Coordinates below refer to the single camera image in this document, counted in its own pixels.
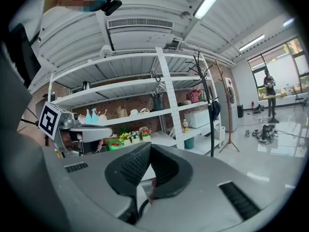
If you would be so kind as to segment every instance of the bottle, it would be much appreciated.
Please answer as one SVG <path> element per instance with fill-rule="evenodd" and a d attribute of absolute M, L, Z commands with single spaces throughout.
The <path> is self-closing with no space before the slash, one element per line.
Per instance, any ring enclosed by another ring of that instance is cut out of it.
<path fill-rule="evenodd" d="M 92 118 L 90 116 L 89 109 L 87 109 L 86 124 L 92 124 Z"/>
<path fill-rule="evenodd" d="M 188 122 L 185 119 L 183 120 L 183 128 L 184 128 L 184 133 L 189 132 Z"/>
<path fill-rule="evenodd" d="M 97 109 L 94 108 L 92 109 L 92 123 L 97 123 L 98 122 L 98 116 L 97 116 Z"/>

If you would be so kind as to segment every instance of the brick wall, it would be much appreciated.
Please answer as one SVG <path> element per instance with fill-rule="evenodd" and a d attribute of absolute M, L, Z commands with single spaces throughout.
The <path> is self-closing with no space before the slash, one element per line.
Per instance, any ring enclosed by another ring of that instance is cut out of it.
<path fill-rule="evenodd" d="M 237 91 L 237 88 L 236 88 L 236 85 L 235 85 L 235 79 L 234 79 L 234 76 L 231 72 L 231 69 L 223 67 L 222 71 L 223 71 L 223 77 L 231 78 L 231 80 L 234 84 L 233 87 L 234 87 L 234 92 L 235 92 L 235 97 L 236 97 L 236 103 L 237 103 L 237 105 L 239 105 L 239 95 L 238 95 L 238 91 Z M 210 68 L 210 72 L 211 72 L 214 83 L 221 82 L 221 81 L 219 81 L 219 79 L 221 79 L 221 76 L 220 76 L 218 67 L 216 65 L 213 65 Z M 207 81 L 207 85 L 211 86 L 211 81 Z"/>
<path fill-rule="evenodd" d="M 223 68 L 222 70 L 224 71 L 224 77 L 230 77 L 232 79 L 233 83 L 235 83 L 231 70 L 228 69 L 228 68 Z M 214 82 L 217 82 L 219 79 L 221 79 L 219 71 L 218 71 L 216 66 L 212 66 L 210 68 L 210 71 L 211 71 L 212 77 L 214 79 Z M 122 79 L 121 81 L 130 81 L 130 80 L 134 80 L 134 78 Z M 105 82 L 103 84 L 93 85 L 93 87 L 98 87 L 98 86 L 101 86 L 101 85 L 107 85 L 107 84 L 111 84 L 111 83 L 115 83 L 115 82 L 119 82 L 119 80 L 109 81 L 109 82 Z M 69 89 L 67 89 L 67 88 L 65 88 L 62 85 L 59 85 L 57 83 L 53 83 L 52 91 L 55 92 L 56 99 L 57 99 L 57 97 L 67 96 L 70 93 Z M 177 102 L 185 101 L 186 100 L 186 94 L 188 92 L 190 92 L 189 89 L 187 91 L 176 91 L 175 94 L 176 94 Z M 48 93 L 48 84 L 44 85 L 42 88 L 40 88 L 37 92 L 35 92 L 33 94 L 35 102 L 40 101 L 42 99 L 42 96 L 46 93 Z M 238 97 L 238 92 L 237 92 L 236 87 L 235 87 L 235 95 L 236 95 L 236 99 L 237 99 L 237 104 L 239 104 L 239 97 Z M 163 93 L 163 103 L 164 103 L 165 108 L 169 108 L 169 102 L 168 102 L 168 97 L 167 97 L 166 93 Z M 100 111 L 100 114 L 104 114 L 105 110 L 107 109 L 107 112 L 106 112 L 107 119 L 113 119 L 113 118 L 117 118 L 116 108 L 118 106 L 121 106 L 122 108 L 126 108 L 127 114 L 129 116 L 130 111 L 133 110 L 133 109 L 137 109 L 138 111 L 140 111 L 142 108 L 146 107 L 146 108 L 149 109 L 149 111 L 151 111 L 153 109 L 153 100 L 152 100 L 151 95 L 141 95 L 141 96 L 136 96 L 136 97 L 131 97 L 131 98 L 124 98 L 124 99 L 118 99 L 118 100 L 113 100 L 113 101 L 105 101 L 105 102 L 101 102 L 101 103 L 97 103 L 97 104 L 93 104 L 93 105 L 87 105 L 87 106 L 84 106 L 84 107 L 76 108 L 76 109 L 73 110 L 73 112 L 76 112 L 77 114 L 86 115 L 87 109 L 89 109 L 89 111 L 91 111 L 91 109 L 96 107 L 97 111 L 98 112 Z M 199 108 L 192 108 L 192 109 L 180 111 L 180 119 L 181 120 L 184 119 L 185 113 L 190 113 L 192 111 L 198 111 L 200 109 L 205 109 L 205 108 L 207 108 L 207 106 L 202 106 L 202 107 L 199 107 Z M 170 127 L 173 126 L 172 117 L 171 117 L 170 114 L 165 115 L 165 120 L 166 120 L 167 128 L 170 128 Z M 138 128 L 140 128 L 142 126 L 147 126 L 147 127 L 151 128 L 152 131 L 160 131 L 161 130 L 159 117 L 142 119 L 142 120 L 127 122 L 127 123 L 124 123 L 124 124 L 112 125 L 111 128 L 113 129 L 114 133 L 119 133 L 120 127 L 127 127 L 131 131 L 131 130 L 137 130 Z"/>
<path fill-rule="evenodd" d="M 49 83 L 45 84 L 32 95 L 35 103 L 42 100 L 44 94 L 48 94 L 48 86 L 49 86 Z M 65 97 L 70 94 L 70 90 L 68 88 L 63 87 L 62 85 L 58 83 L 53 83 L 52 92 L 55 92 L 56 99 L 57 97 Z"/>
<path fill-rule="evenodd" d="M 177 102 L 185 101 L 186 94 L 188 92 L 190 92 L 190 90 L 188 90 L 187 92 L 186 91 L 176 91 L 175 94 L 176 94 Z M 169 108 L 169 101 L 168 101 L 168 96 L 166 93 L 163 93 L 163 104 L 165 108 Z M 78 115 L 79 114 L 86 115 L 87 109 L 91 111 L 91 109 L 96 107 L 97 111 L 101 112 L 100 114 L 104 114 L 105 110 L 107 109 L 106 114 L 105 114 L 107 119 L 113 119 L 113 118 L 117 118 L 116 108 L 118 106 L 121 106 L 121 108 L 125 108 L 128 116 L 130 115 L 130 111 L 133 109 L 137 109 L 138 111 L 140 111 L 142 108 L 145 107 L 145 108 L 148 108 L 149 111 L 151 111 L 154 108 L 152 96 L 142 95 L 142 96 L 118 99 L 114 101 L 106 101 L 106 102 L 101 102 L 101 103 L 97 103 L 93 105 L 83 106 L 83 107 L 74 109 L 73 112 L 77 113 Z M 197 110 L 197 108 L 180 111 L 180 118 L 181 119 L 184 118 L 184 113 L 190 113 L 195 110 Z M 165 115 L 165 119 L 166 119 L 167 128 L 173 127 L 171 115 L 170 114 Z M 114 133 L 119 133 L 120 127 L 127 127 L 128 130 L 131 131 L 131 130 L 138 130 L 142 126 L 147 126 L 152 131 L 161 130 L 160 121 L 158 117 L 136 120 L 136 121 L 131 121 L 131 122 L 123 123 L 123 124 L 111 125 L 110 127 L 113 129 Z"/>

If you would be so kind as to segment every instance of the person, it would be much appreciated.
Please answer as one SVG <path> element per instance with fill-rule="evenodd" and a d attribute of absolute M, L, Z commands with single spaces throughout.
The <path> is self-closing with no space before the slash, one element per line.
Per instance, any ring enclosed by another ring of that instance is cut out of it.
<path fill-rule="evenodd" d="M 269 74 L 269 71 L 265 70 L 266 77 L 264 78 L 264 87 L 266 88 L 266 95 L 276 95 L 274 86 L 276 85 L 276 82 L 274 78 Z M 273 116 L 275 113 L 275 107 L 276 107 L 276 98 L 270 98 L 268 99 L 268 117 L 270 117 L 271 113 Z"/>
<path fill-rule="evenodd" d="M 25 28 L 27 38 L 31 44 L 31 48 L 37 57 L 39 55 L 40 49 L 40 38 L 39 33 L 41 30 L 42 17 L 43 13 L 57 6 L 70 8 L 82 12 L 91 12 L 100 9 L 100 6 L 103 5 L 107 0 L 26 0 L 25 3 L 19 8 L 15 13 L 13 18 L 10 21 L 8 26 L 9 32 L 14 30 L 18 24 L 22 24 Z M 5 52 L 5 57 L 11 65 L 11 68 L 14 70 L 14 63 L 11 61 L 10 55 L 6 48 L 5 44 L 2 44 L 1 47 Z M 33 121 L 36 115 L 35 111 L 35 99 L 32 99 L 28 105 L 27 110 L 23 114 L 23 119 L 28 121 Z M 17 131 L 21 134 L 24 134 L 41 145 L 45 145 L 45 134 L 38 129 L 35 125 L 31 125 L 25 122 L 20 122 Z M 67 132 L 62 134 L 62 139 L 66 146 L 70 146 L 72 140 Z M 102 148 L 103 140 L 100 140 L 98 143 L 97 150 Z"/>

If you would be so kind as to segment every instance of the vent grille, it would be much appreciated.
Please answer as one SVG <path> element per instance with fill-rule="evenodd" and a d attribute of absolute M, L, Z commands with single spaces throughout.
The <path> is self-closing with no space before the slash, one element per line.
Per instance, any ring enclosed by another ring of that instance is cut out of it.
<path fill-rule="evenodd" d="M 150 27 L 173 29 L 173 22 L 171 21 L 148 19 L 148 18 L 127 18 L 127 19 L 108 20 L 107 25 L 108 29 L 114 29 L 120 27 L 134 27 L 134 26 L 150 26 Z"/>
<path fill-rule="evenodd" d="M 243 220 L 260 212 L 260 209 L 233 182 L 222 184 L 219 188 Z"/>
<path fill-rule="evenodd" d="M 81 170 L 81 169 L 86 168 L 86 167 L 88 167 L 88 164 L 81 162 L 81 163 L 77 163 L 77 164 L 74 164 L 74 165 L 66 166 L 64 168 L 66 169 L 66 171 L 68 173 L 71 173 L 71 172 Z"/>

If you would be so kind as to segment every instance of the flower pot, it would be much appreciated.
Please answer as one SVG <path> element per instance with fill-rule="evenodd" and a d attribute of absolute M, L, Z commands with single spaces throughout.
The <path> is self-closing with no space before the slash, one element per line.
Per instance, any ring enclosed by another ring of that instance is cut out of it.
<path fill-rule="evenodd" d="M 129 139 L 123 140 L 123 142 L 124 142 L 124 146 L 128 146 L 129 144 L 131 144 Z"/>
<path fill-rule="evenodd" d="M 140 138 L 139 137 L 138 138 L 132 138 L 132 143 L 133 144 L 137 144 L 139 142 L 140 142 Z"/>
<path fill-rule="evenodd" d="M 144 142 L 150 142 L 151 141 L 151 136 L 148 135 L 148 136 L 143 137 L 143 141 Z"/>

